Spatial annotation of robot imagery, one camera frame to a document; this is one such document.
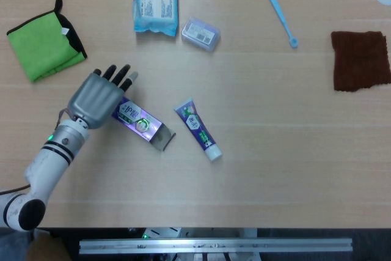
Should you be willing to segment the left grey five-finger robot hand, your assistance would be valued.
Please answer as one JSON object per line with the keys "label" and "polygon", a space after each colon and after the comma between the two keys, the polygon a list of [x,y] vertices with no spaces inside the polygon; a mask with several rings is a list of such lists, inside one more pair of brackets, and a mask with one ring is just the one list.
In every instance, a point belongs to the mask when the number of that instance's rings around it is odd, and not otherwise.
{"label": "left grey five-finger robot hand", "polygon": [[83,120],[89,129],[104,125],[138,77],[128,73],[126,64],[120,70],[111,65],[105,72],[95,69],[68,102],[68,109],[76,120]]}

